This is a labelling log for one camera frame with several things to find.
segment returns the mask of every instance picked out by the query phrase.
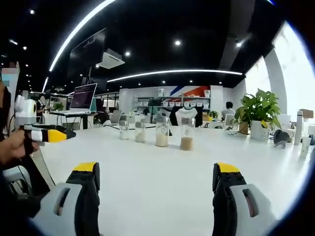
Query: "blue stripe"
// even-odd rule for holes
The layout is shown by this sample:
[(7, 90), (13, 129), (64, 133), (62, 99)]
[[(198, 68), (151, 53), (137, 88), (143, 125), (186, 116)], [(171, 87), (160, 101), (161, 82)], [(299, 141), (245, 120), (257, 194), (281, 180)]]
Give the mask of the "blue stripe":
[(178, 92), (179, 90), (181, 90), (183, 87), (185, 87), (185, 86), (177, 86), (176, 88), (174, 88), (173, 91), (171, 91), (171, 96), (172, 96), (174, 93), (176, 93), (176, 92)]

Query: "black ceiling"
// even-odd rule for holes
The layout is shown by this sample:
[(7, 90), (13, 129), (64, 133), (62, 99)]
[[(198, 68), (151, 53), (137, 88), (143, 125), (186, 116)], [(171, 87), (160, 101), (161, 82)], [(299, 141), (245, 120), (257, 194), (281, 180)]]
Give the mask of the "black ceiling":
[[(102, 28), (108, 28), (106, 47), (123, 55), (124, 65), (107, 70), (93, 68), (92, 77), (114, 79), (142, 72), (170, 69), (222, 69), (246, 73), (271, 49), (271, 41), (284, 18), (266, 0), (116, 0), (93, 17), (72, 39), (52, 73), (49, 67), (75, 26), (103, 0), (6, 1), (2, 6), (0, 62), (18, 61), (18, 89), (41, 91), (64, 87), (72, 92), (81, 83), (77, 75), (67, 78), (69, 52)], [(9, 39), (18, 45), (9, 43)], [(182, 44), (175, 47), (174, 40)], [(246, 39), (241, 48), (235, 45)], [(133, 78), (108, 84), (109, 91), (167, 85), (218, 85), (233, 88), (244, 76), (186, 73)]]

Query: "white bottle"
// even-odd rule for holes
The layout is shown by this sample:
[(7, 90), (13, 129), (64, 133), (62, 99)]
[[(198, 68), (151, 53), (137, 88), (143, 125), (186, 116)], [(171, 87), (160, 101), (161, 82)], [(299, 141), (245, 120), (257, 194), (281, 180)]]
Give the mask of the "white bottle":
[(301, 143), (302, 136), (302, 126), (303, 126), (303, 112), (297, 112), (297, 120), (296, 120), (296, 132), (294, 138), (294, 145), (298, 146)]

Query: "laptop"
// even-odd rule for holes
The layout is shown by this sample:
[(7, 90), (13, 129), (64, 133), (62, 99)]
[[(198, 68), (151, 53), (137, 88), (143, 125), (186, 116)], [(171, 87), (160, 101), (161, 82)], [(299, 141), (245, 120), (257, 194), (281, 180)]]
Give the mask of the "laptop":
[(56, 111), (51, 113), (64, 115), (80, 115), (90, 113), (96, 86), (97, 83), (76, 87), (73, 93), (70, 110)]

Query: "potted plant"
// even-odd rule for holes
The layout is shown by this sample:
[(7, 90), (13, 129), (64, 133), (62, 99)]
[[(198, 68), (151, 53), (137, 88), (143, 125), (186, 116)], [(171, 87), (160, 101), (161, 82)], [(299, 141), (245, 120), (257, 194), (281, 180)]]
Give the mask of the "potted plant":
[(219, 114), (216, 111), (211, 111), (209, 112), (209, 116), (212, 117), (213, 119), (217, 119)]
[(240, 122), (240, 126), (247, 123), (251, 127), (251, 138), (267, 141), (270, 130), (274, 130), (275, 126), (281, 128), (277, 100), (274, 93), (260, 89), (256, 96), (245, 94), (241, 99), (243, 107), (236, 110), (235, 122)]
[(62, 103), (55, 103), (54, 104), (54, 111), (62, 111), (63, 110), (63, 104)]

